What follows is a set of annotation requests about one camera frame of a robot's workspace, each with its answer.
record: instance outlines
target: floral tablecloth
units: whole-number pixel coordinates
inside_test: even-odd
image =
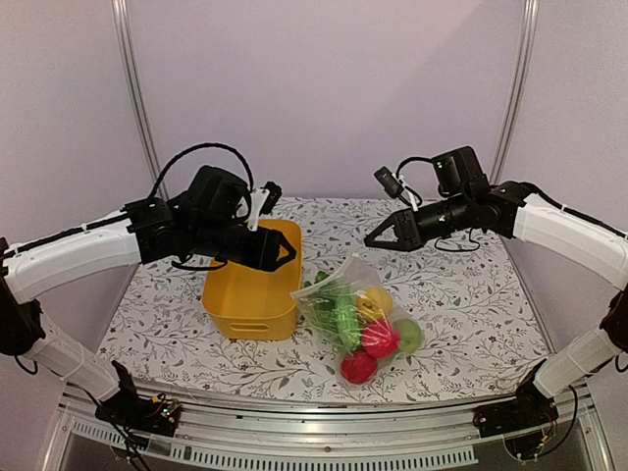
[[[256,397],[415,402],[514,391],[548,349],[501,241],[475,234],[481,246],[471,253],[437,251],[432,243],[411,253],[365,248],[363,237],[397,209],[391,200],[284,198],[273,214],[303,230],[303,280],[360,248],[424,329],[423,349],[365,385],[340,378],[334,348],[303,319],[290,340],[223,338],[200,303],[204,276],[178,271],[170,260],[139,267],[99,353],[139,378]],[[464,246],[466,238],[441,245]]]

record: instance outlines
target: yellow container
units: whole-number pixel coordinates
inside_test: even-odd
[[[260,226],[281,231],[296,258],[272,273],[230,263],[207,274],[203,307],[228,339],[284,340],[296,328],[296,302],[290,293],[301,285],[301,228],[282,220],[260,221]]]

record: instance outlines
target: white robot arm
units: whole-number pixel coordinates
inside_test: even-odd
[[[515,398],[476,409],[474,424],[482,436],[536,427],[557,418],[553,397],[575,381],[598,371],[621,351],[628,351],[628,237],[590,216],[567,208],[530,183],[490,185],[471,147],[432,159],[411,157],[393,176],[375,173],[387,194],[408,189],[400,169],[413,161],[434,166],[445,199],[391,214],[365,238],[367,246],[411,251],[428,240],[456,231],[481,229],[548,248],[592,270],[620,290],[600,326],[575,339],[529,373]],[[396,240],[382,240],[392,228]]]
[[[180,156],[204,147],[235,151],[208,143]],[[281,189],[274,183],[251,187],[252,179],[247,185],[229,172],[203,166],[189,189],[170,201],[156,198],[153,188],[147,198],[92,223],[11,246],[0,239],[0,353],[33,360],[83,388],[99,404],[101,419],[173,435],[180,409],[163,407],[165,399],[139,397],[123,365],[98,358],[65,334],[42,315],[36,299],[103,270],[169,256],[179,257],[173,265],[181,269],[190,269],[183,263],[193,254],[256,270],[278,269],[295,251],[282,233],[258,228],[257,219],[272,210]],[[239,216],[243,208],[245,214]]]

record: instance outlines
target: white wall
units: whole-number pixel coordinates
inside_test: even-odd
[[[0,43],[0,236],[46,236],[143,197],[111,3],[0,2]],[[45,313],[95,348],[128,273],[55,289]],[[61,391],[52,374],[0,357],[0,469],[35,469]]]
[[[628,3],[540,3],[530,75],[503,180],[628,229]],[[613,290],[538,247],[511,244],[557,346],[596,326]],[[618,470],[628,469],[628,377],[590,381]]]
[[[143,94],[162,162],[224,141],[285,194],[384,196],[373,178],[408,155],[496,154],[524,2],[130,2]],[[200,163],[241,172],[215,151]],[[436,196],[430,169],[408,170]]]

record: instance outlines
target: red fruit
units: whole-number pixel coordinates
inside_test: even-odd
[[[340,373],[350,383],[361,385],[377,371],[377,360],[370,357],[366,351],[356,351],[347,356],[340,365]]]
[[[362,331],[362,345],[373,358],[386,358],[396,352],[401,335],[383,319],[374,322]]]

